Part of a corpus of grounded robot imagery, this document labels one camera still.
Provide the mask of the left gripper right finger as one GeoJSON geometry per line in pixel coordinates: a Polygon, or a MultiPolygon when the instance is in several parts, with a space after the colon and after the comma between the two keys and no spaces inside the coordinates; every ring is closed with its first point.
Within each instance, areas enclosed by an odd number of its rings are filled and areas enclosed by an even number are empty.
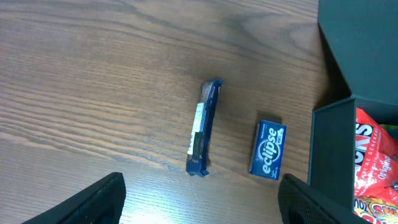
{"type": "Polygon", "coordinates": [[[284,224],[368,223],[292,174],[283,175],[277,197],[284,224]]]}

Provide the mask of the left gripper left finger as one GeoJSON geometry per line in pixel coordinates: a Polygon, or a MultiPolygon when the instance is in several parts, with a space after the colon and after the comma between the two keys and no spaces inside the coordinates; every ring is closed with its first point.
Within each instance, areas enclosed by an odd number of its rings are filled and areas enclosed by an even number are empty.
{"type": "Polygon", "coordinates": [[[123,174],[112,172],[24,224],[118,224],[125,199],[123,174]]]}

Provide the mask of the blue Eclipse mint box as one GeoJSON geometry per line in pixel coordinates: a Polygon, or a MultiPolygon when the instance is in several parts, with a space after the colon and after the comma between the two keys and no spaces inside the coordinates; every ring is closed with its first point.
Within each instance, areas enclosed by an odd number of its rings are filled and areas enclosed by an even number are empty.
{"type": "Polygon", "coordinates": [[[257,125],[249,173],[278,180],[282,165],[286,126],[261,120],[257,125]]]}

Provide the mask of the green Haribo gummy bag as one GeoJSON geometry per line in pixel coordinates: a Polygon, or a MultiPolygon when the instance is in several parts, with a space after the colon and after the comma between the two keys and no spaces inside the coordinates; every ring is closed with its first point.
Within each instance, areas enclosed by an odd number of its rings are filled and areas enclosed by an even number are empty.
{"type": "Polygon", "coordinates": [[[378,198],[355,196],[354,213],[371,223],[397,223],[397,205],[378,198]]]}

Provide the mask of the dark purple snack bar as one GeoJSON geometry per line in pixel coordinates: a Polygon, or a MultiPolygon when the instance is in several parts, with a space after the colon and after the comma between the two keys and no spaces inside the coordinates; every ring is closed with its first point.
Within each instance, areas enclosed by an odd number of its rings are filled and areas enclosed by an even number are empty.
{"type": "Polygon", "coordinates": [[[189,176],[205,177],[209,174],[208,151],[221,86],[220,79],[207,80],[201,84],[187,151],[186,172],[189,176]]]}

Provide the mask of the dark green box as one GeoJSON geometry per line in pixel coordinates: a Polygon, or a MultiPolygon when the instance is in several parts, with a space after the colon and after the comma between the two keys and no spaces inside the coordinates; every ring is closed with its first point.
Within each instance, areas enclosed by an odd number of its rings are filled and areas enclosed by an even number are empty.
{"type": "Polygon", "coordinates": [[[330,80],[312,116],[308,184],[352,211],[355,118],[397,124],[397,0],[320,0],[330,80]]]}

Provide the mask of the red Hacks candy bag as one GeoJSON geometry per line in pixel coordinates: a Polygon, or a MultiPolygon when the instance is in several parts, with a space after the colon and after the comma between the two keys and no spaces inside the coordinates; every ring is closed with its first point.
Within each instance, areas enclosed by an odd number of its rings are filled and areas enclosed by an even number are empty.
{"type": "Polygon", "coordinates": [[[397,126],[356,109],[354,195],[397,205],[397,126]]]}

